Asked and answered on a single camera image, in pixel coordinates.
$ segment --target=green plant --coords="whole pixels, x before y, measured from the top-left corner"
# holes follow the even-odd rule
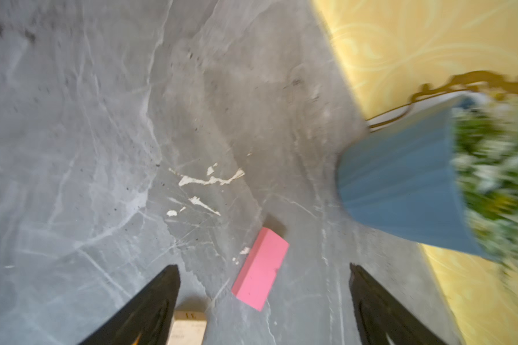
[[[466,220],[507,274],[518,269],[518,97],[455,109],[454,118]]]

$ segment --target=wooden block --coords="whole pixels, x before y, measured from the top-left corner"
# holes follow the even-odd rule
[[[274,231],[262,228],[236,278],[232,293],[261,311],[289,246]]]
[[[175,311],[167,345],[201,345],[207,319],[199,311]]]

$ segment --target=marble tile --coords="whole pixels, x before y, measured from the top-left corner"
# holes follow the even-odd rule
[[[340,207],[367,130],[307,2],[0,0],[0,25],[0,344],[76,344],[168,264],[205,344],[359,344],[350,262],[459,343],[417,245]],[[230,288],[264,223],[290,250],[259,313]]]

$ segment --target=white paint splatter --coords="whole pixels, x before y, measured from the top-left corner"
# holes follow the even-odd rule
[[[182,203],[180,201],[178,201],[177,199],[175,198],[172,198],[172,197],[167,197],[167,199],[169,199],[170,201],[172,201],[173,203],[177,203],[179,205],[182,205]]]
[[[189,184],[189,183],[198,183],[198,184],[202,184],[202,185],[208,185],[208,184],[214,184],[214,183],[219,183],[220,185],[224,185],[224,184],[229,184],[231,183],[232,181],[234,181],[235,179],[237,178],[240,178],[242,176],[244,176],[246,173],[243,172],[242,169],[238,169],[236,171],[236,173],[234,174],[234,176],[232,176],[231,178],[229,178],[228,180],[225,180],[225,179],[222,179],[222,178],[218,178],[218,177],[214,177],[214,176],[211,176],[209,178],[208,181],[205,181],[205,180],[201,180],[199,178],[193,178],[193,177],[190,177],[190,176],[186,176],[186,175],[181,175],[181,174],[178,174],[177,172],[175,172],[174,170],[170,169],[170,171],[174,174],[177,174],[179,176],[182,176],[182,178],[180,179],[180,182],[178,183],[178,185],[180,186],[183,186],[185,184]]]
[[[215,170],[213,169],[214,167],[217,166],[217,163],[215,163],[214,165],[210,166],[209,168],[207,168],[207,176],[211,175],[212,173],[215,172]]]
[[[201,206],[203,207],[204,209],[206,209],[207,211],[210,211],[210,212],[213,212],[214,214],[216,214],[217,216],[220,216],[221,213],[213,210],[211,207],[207,206],[206,204],[202,203],[201,200],[196,197],[196,196],[193,196],[191,199],[188,199],[188,201],[190,201],[191,203],[193,203],[194,205],[198,205],[198,206]]]

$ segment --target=potted plant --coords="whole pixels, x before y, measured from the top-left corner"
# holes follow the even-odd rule
[[[518,268],[518,97],[453,113],[466,222],[486,253]]]
[[[342,155],[337,185],[363,224],[518,267],[518,96],[460,96],[378,130]]]

